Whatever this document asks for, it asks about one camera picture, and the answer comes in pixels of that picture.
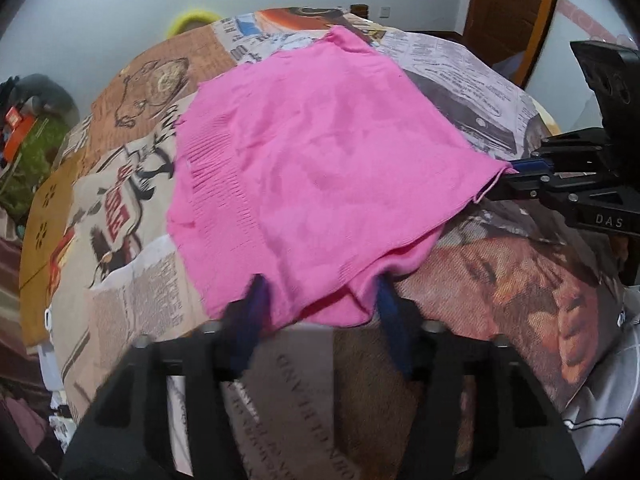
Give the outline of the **pink knit garment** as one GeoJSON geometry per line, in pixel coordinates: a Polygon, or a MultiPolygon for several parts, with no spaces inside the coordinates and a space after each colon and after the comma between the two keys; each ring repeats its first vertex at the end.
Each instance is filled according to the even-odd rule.
{"type": "Polygon", "coordinates": [[[369,322],[378,276],[416,270],[510,169],[342,26],[201,84],[176,142],[167,229],[206,314],[261,275],[275,329],[369,322]]]}

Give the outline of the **dark grey clothing pile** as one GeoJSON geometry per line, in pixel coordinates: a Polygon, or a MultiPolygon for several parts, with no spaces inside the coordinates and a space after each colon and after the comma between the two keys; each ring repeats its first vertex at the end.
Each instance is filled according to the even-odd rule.
{"type": "Polygon", "coordinates": [[[43,74],[31,74],[18,78],[15,97],[20,103],[32,103],[32,110],[39,115],[58,116],[69,127],[79,122],[79,110],[72,96],[54,80],[43,74]]]}

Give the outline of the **pink cloth at bedside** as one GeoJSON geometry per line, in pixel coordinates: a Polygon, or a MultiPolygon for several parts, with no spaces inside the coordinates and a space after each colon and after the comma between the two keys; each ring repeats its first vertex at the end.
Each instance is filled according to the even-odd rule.
{"type": "Polygon", "coordinates": [[[1,408],[14,423],[18,435],[36,455],[43,456],[47,449],[46,441],[50,431],[48,422],[36,413],[24,399],[16,400],[9,396],[1,397],[1,408]]]}

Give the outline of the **striped red gold curtain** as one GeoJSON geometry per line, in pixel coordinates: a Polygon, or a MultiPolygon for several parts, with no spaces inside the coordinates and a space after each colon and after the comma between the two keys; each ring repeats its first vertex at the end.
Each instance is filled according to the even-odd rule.
{"type": "Polygon", "coordinates": [[[16,226],[1,209],[1,379],[44,390],[38,356],[31,356],[22,341],[18,301],[21,252],[16,226]]]}

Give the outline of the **brown wooden door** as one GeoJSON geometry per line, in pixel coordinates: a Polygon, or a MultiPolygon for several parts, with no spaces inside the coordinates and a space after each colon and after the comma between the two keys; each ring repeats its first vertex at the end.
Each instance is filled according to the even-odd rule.
{"type": "Polygon", "coordinates": [[[520,64],[510,77],[523,88],[546,40],[558,0],[470,0],[465,47],[487,65],[516,56],[520,64]]]}

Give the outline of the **bamboo lap desk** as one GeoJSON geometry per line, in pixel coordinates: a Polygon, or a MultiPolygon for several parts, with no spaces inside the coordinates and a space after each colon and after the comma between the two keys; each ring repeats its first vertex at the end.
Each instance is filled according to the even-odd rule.
{"type": "Polygon", "coordinates": [[[38,188],[29,211],[20,266],[21,329],[27,349],[48,338],[44,310],[50,304],[50,259],[66,228],[83,157],[70,156],[54,170],[38,188]]]}

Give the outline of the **green fabric storage bin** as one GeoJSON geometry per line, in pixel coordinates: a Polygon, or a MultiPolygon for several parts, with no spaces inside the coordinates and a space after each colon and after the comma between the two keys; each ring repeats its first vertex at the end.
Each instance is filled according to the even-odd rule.
{"type": "Polygon", "coordinates": [[[40,115],[14,161],[7,162],[1,154],[1,207],[16,223],[26,218],[35,192],[50,176],[66,133],[62,119],[40,115]]]}

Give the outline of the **orange box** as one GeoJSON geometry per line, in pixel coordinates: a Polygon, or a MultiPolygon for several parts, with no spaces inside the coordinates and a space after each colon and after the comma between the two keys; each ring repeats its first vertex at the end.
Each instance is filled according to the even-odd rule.
{"type": "Polygon", "coordinates": [[[35,125],[36,118],[33,114],[22,114],[15,106],[6,112],[6,124],[11,133],[4,144],[3,158],[7,162],[13,162],[30,129],[35,125]]]}

